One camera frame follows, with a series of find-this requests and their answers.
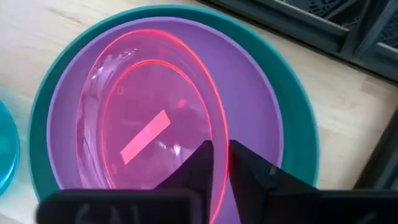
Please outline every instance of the cyan plastic dish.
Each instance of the cyan plastic dish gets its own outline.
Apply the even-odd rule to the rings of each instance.
[[[19,137],[15,122],[0,101],[0,195],[9,187],[19,164]]]

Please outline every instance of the wooden table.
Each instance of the wooden table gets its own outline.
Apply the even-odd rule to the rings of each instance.
[[[0,223],[34,223],[37,199],[30,182],[26,139],[30,107],[55,57],[86,28],[115,13],[190,0],[0,1],[0,100],[16,120],[21,164],[0,197]],[[251,26],[297,72],[315,110],[321,156],[318,187],[352,188],[398,105],[398,88]]]

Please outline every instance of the stacked plates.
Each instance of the stacked plates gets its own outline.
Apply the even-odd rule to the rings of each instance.
[[[211,222],[239,220],[227,175],[229,139],[316,182],[308,99],[258,35],[204,9],[122,12],[75,39],[42,82],[29,134],[37,196],[153,189],[206,139],[215,147]]]

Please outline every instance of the teal plate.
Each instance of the teal plate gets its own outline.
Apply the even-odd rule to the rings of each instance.
[[[54,61],[36,94],[30,117],[28,148],[32,181],[40,200],[58,190],[46,144],[47,115],[55,86],[72,58],[104,31],[146,17],[170,16],[206,24],[235,40],[257,61],[274,88],[284,125],[282,168],[315,185],[318,175],[318,134],[309,100],[285,60],[254,31],[218,12],[188,6],[148,6],[111,16],[79,35]]]
[[[0,101],[0,195],[13,180],[19,165],[19,137],[15,122]]]

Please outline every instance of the teal bowl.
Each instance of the teal bowl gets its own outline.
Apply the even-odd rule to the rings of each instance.
[[[318,175],[318,135],[309,100],[292,69],[260,36],[218,12],[188,6],[149,6],[111,16],[79,35],[54,61],[36,94],[29,126],[28,148],[33,186],[39,200],[59,189],[47,153],[46,127],[55,86],[72,58],[104,31],[145,17],[170,16],[208,25],[232,38],[257,61],[277,96],[284,126],[282,168],[315,185]]]

